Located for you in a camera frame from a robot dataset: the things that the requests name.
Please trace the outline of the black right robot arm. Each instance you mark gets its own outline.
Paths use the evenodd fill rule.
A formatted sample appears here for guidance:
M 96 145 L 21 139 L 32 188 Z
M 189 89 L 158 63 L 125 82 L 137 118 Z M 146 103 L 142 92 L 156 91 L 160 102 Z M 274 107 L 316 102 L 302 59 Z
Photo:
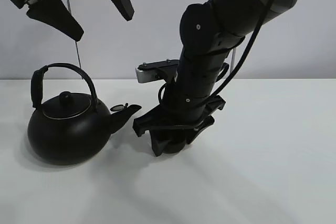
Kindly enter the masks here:
M 180 22 L 183 44 L 178 60 L 143 63 L 137 67 L 140 83 L 164 80 L 159 104 L 133 122 L 136 135 L 149 132 L 154 155 L 174 154 L 191 144 L 214 123 L 213 113 L 225 101 L 219 90 L 231 81 L 226 58 L 250 35 L 249 53 L 261 26 L 297 0 L 208 0 L 189 5 Z

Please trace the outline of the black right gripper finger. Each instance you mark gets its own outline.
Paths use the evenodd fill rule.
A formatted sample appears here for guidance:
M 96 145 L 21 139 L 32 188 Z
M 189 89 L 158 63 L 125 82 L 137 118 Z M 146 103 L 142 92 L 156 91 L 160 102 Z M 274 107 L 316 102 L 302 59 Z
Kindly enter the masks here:
M 171 154 L 171 142 L 173 141 L 170 130 L 150 130 L 151 147 L 155 156 L 163 153 Z
M 199 126 L 187 130 L 185 133 L 187 145 L 190 145 L 205 129 L 212 126 L 214 122 L 214 118 L 212 116 L 208 116 Z

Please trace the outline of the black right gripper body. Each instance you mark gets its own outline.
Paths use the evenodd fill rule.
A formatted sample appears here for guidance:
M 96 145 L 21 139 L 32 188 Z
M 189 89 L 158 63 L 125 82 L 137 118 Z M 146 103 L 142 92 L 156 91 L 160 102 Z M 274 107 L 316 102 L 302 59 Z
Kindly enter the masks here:
M 174 113 L 156 106 L 145 115 L 134 119 L 133 130 L 138 137 L 150 130 L 189 130 L 199 126 L 208 116 L 225 106 L 224 99 L 217 95 L 206 103 L 201 112 L 197 109 L 189 112 Z

